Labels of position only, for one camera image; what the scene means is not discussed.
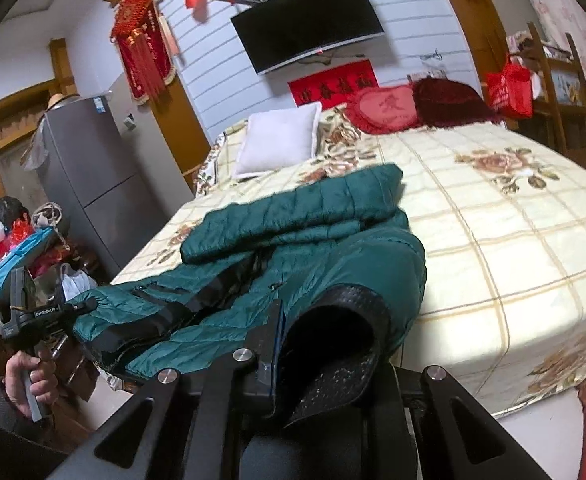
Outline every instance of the black cuff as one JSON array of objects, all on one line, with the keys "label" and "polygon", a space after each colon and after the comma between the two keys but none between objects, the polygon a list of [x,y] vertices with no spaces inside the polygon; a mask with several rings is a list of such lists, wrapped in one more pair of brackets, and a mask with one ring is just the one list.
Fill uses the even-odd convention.
[{"label": "black cuff", "polygon": [[41,442],[46,429],[18,411],[6,396],[2,378],[0,378],[0,428],[33,442]]}]

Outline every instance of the floral bedspread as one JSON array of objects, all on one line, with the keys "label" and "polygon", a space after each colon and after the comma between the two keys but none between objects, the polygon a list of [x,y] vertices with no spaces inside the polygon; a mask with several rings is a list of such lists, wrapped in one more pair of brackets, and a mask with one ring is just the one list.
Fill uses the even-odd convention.
[{"label": "floral bedspread", "polygon": [[586,378],[586,171],[490,123],[368,136],[339,108],[323,113],[320,155],[237,182],[230,173],[246,123],[218,139],[198,198],[116,277],[175,267],[208,211],[394,162],[399,205],[427,252],[420,317],[394,364],[440,364],[494,415]]}]

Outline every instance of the triangular cutout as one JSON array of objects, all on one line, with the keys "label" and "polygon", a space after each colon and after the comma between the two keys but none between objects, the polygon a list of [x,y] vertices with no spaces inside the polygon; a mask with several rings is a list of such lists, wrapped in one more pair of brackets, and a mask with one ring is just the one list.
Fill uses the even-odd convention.
[{"label": "triangular cutout", "polygon": [[153,400],[143,400],[135,411],[96,447],[96,457],[125,469],[131,467],[152,411]]},{"label": "triangular cutout", "polygon": [[488,430],[481,420],[475,418],[460,399],[451,399],[451,410],[471,464],[485,462],[506,451],[497,436]]}]

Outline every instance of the television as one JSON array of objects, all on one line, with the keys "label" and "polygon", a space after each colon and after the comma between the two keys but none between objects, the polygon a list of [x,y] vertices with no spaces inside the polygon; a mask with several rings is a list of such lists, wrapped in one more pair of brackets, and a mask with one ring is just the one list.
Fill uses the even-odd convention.
[{"label": "television", "polygon": [[369,0],[267,0],[231,22],[258,75],[384,34]]}]

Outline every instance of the hand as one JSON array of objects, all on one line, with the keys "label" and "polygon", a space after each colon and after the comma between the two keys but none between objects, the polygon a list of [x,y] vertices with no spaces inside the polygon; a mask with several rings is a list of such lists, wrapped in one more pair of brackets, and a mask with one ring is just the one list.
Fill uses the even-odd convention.
[{"label": "hand", "polygon": [[38,402],[53,404],[58,400],[58,378],[55,377],[55,363],[51,360],[51,351],[47,348],[33,357],[26,352],[19,351],[6,362],[4,376],[4,390],[13,405],[26,418],[31,418],[31,409],[26,400],[22,370],[31,371],[31,393]]}]

